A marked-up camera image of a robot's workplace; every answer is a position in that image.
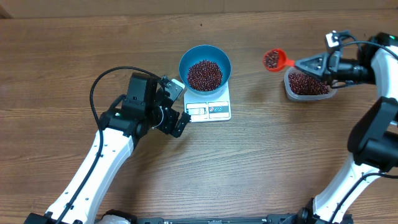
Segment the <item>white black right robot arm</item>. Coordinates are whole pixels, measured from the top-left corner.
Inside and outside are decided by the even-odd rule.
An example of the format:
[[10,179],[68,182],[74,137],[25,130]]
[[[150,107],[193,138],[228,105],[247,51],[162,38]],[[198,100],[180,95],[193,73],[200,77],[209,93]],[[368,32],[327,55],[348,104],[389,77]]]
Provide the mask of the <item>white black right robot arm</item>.
[[397,37],[380,32],[359,41],[348,31],[325,36],[327,51],[294,63],[296,69],[331,88],[372,84],[377,101],[356,123],[347,143],[348,158],[325,190],[285,223],[352,223],[352,203],[376,179],[390,179],[397,167]]

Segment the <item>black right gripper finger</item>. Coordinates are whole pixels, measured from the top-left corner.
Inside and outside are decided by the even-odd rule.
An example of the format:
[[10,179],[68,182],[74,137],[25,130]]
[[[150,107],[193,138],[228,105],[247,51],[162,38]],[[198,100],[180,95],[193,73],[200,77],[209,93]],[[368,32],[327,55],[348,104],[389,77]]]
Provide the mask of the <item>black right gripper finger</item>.
[[327,52],[316,54],[307,58],[296,60],[294,65],[296,68],[304,70],[321,70],[325,68],[326,59],[328,57]]
[[325,69],[322,66],[308,67],[306,65],[296,63],[295,68],[320,82],[330,84],[330,79],[328,75],[325,74]]

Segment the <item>red scoop blue handle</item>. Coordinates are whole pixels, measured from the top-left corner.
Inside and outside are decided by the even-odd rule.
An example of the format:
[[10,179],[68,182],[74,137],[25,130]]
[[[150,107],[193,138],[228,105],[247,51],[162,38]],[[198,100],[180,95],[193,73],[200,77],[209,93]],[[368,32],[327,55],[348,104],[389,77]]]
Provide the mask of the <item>red scoop blue handle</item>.
[[263,65],[270,72],[279,72],[285,67],[295,67],[295,61],[288,59],[282,49],[271,49],[267,51],[262,59]]

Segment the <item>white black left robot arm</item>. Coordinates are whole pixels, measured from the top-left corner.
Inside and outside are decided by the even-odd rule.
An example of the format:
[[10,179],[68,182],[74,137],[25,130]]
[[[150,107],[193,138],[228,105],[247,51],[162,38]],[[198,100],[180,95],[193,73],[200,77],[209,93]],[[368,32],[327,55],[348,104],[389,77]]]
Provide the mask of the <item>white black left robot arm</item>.
[[131,75],[126,94],[117,97],[102,115],[89,153],[63,194],[43,215],[30,213],[26,223],[96,223],[100,204],[115,175],[151,128],[181,136],[190,115],[172,105],[185,93],[176,79],[148,72]]

